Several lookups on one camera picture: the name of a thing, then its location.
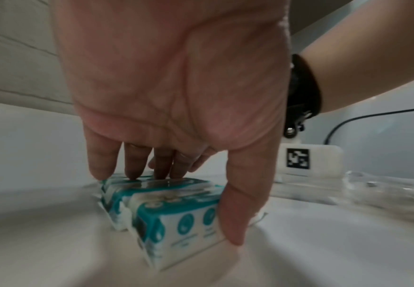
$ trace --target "black cable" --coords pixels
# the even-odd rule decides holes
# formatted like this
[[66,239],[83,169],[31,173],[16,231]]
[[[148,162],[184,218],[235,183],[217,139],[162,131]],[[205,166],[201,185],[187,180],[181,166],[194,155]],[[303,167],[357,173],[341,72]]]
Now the black cable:
[[340,124],[338,124],[337,126],[335,126],[334,129],[331,130],[331,132],[329,132],[329,134],[327,135],[327,137],[324,140],[324,145],[329,145],[330,144],[330,140],[331,137],[333,136],[333,134],[343,125],[347,124],[348,122],[352,122],[352,121],[356,121],[356,120],[360,120],[360,119],[366,119],[366,118],[372,118],[372,117],[378,117],[381,115],[389,115],[389,114],[396,114],[396,113],[408,113],[408,112],[414,112],[414,109],[409,109],[409,110],[400,110],[400,111],[394,111],[394,112],[387,112],[387,113],[375,113],[375,114],[368,114],[368,115],[363,115],[360,117],[356,117],[356,118],[351,118],[348,119]]

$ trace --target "forearm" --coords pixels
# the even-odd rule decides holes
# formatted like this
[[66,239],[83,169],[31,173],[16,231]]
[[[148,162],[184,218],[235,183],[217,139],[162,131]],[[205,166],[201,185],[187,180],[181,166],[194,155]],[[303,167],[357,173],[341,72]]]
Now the forearm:
[[307,47],[322,112],[414,80],[414,1],[371,0]]

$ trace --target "wet wipes package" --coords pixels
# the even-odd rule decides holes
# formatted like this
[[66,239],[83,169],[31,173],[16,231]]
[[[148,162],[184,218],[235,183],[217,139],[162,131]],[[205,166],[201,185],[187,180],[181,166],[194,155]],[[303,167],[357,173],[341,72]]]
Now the wet wipes package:
[[[225,239],[216,210],[224,187],[161,191],[131,197],[127,228],[148,264],[166,269]],[[256,216],[252,223],[260,220]]]
[[144,174],[137,180],[129,180],[124,175],[114,174],[102,182],[101,206],[108,213],[114,229],[122,231],[126,229],[122,209],[134,194],[171,190],[198,191],[212,186],[209,181],[192,178],[155,180],[151,174]]

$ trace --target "transparent plastic bag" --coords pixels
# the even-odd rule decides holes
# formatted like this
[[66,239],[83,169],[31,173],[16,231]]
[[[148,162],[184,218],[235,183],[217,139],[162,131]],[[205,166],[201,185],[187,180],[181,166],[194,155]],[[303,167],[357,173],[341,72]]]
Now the transparent plastic bag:
[[414,179],[347,172],[343,179],[346,202],[381,209],[414,220]]

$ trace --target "finger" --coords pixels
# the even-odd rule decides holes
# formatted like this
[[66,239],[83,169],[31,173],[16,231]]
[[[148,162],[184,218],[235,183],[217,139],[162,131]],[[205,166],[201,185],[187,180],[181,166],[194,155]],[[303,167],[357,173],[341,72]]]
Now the finger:
[[188,172],[198,156],[187,156],[179,151],[174,154],[174,163],[170,169],[170,178],[182,178]]
[[155,179],[165,179],[172,167],[174,157],[174,150],[167,148],[155,149],[155,172],[153,176]]
[[189,168],[189,172],[193,173],[196,170],[199,169],[199,167],[201,167],[208,159],[210,158],[210,156],[204,156],[201,155],[194,163],[193,165]]
[[125,143],[125,174],[129,179],[136,179],[142,175],[147,164],[151,148],[139,147]]
[[109,178],[115,171],[121,142],[103,137],[84,125],[90,173],[98,180]]
[[221,228],[233,244],[242,245],[250,219],[268,199],[274,179],[282,125],[251,146],[229,151],[228,183],[221,196]]
[[155,157],[151,158],[151,160],[149,161],[148,167],[151,169],[155,169]]

